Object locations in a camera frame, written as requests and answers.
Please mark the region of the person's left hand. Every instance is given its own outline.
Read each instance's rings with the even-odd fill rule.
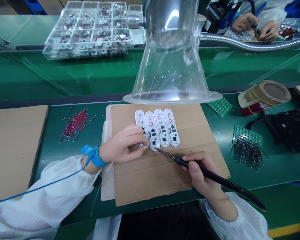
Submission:
[[[264,25],[260,31],[259,41],[272,42],[279,37],[280,24],[276,24],[274,20],[271,20]]]
[[[142,156],[148,148],[148,141],[148,138],[143,135],[142,128],[131,124],[99,147],[99,157],[106,163],[129,162]],[[144,146],[135,151],[128,149],[129,146],[139,145],[139,143],[143,143]]]

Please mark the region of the red wire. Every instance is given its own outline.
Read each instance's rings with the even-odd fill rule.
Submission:
[[[153,126],[153,123],[152,122],[150,122],[151,121],[151,119],[149,119],[149,123],[151,123],[152,125],[150,126],[150,127],[152,127]]]
[[[159,120],[159,119],[161,119],[161,123],[162,123],[162,121],[163,121],[162,118],[160,118],[160,117],[158,116],[158,120]],[[161,124],[161,123],[160,123],[160,124]]]
[[[141,118],[142,118],[142,117],[140,117],[140,118],[138,119],[138,121],[139,121],[139,122],[141,122],[141,124],[140,124],[140,125],[142,125],[142,124],[143,124],[143,121],[142,121],[142,120],[140,121],[140,119],[141,119]]]

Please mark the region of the worker's hand in background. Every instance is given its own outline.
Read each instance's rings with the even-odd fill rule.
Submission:
[[[260,31],[259,41],[272,42],[279,37],[280,24],[276,24],[274,20],[271,20],[264,25]]]
[[[192,177],[192,184],[195,189],[205,196],[206,199],[214,199],[219,197],[221,190],[221,185],[212,181],[209,178],[203,176],[198,163],[208,169],[209,171],[220,175],[220,171],[216,166],[215,162],[212,160],[210,155],[205,151],[192,152],[190,151],[188,155],[182,157],[185,161],[189,162],[189,172]]]
[[[252,25],[257,25],[260,20],[252,13],[241,14],[231,24],[233,30],[237,33],[250,31]]]
[[[144,146],[136,151],[128,149],[129,146],[139,143],[143,143]],[[141,157],[147,148],[148,138],[143,135],[142,128],[131,124],[99,147],[99,157],[106,163],[124,163]]]

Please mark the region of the white lab coat sleeve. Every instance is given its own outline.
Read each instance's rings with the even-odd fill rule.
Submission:
[[[267,5],[258,16],[260,22],[258,23],[257,29],[261,30],[270,20],[274,20],[276,24],[281,24],[287,16],[284,9],[287,4],[292,2],[293,0],[268,0]]]
[[[29,190],[79,171],[82,157],[51,162]],[[82,170],[19,199],[0,203],[0,239],[53,239],[61,221],[93,190],[100,171],[91,175]]]
[[[264,216],[249,203],[232,192],[226,193],[238,211],[234,221],[218,217],[205,199],[200,200],[200,209],[207,215],[208,221],[221,240],[271,240]]]

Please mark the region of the person's right hand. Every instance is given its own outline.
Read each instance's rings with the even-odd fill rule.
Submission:
[[[139,143],[143,143],[144,146],[136,151],[128,149],[129,146]],[[143,135],[142,128],[131,124],[99,147],[99,157],[106,163],[125,163],[141,157],[147,148],[148,138]]]
[[[233,30],[237,33],[247,32],[251,30],[252,25],[257,25],[260,19],[258,19],[252,13],[241,14],[231,24]]]
[[[195,189],[203,195],[208,201],[218,199],[223,193],[221,185],[215,181],[203,176],[199,165],[208,169],[209,171],[220,176],[220,170],[212,160],[210,155],[205,151],[193,152],[190,151],[188,155],[182,157],[185,161],[189,162],[189,172],[192,178],[192,184]]]

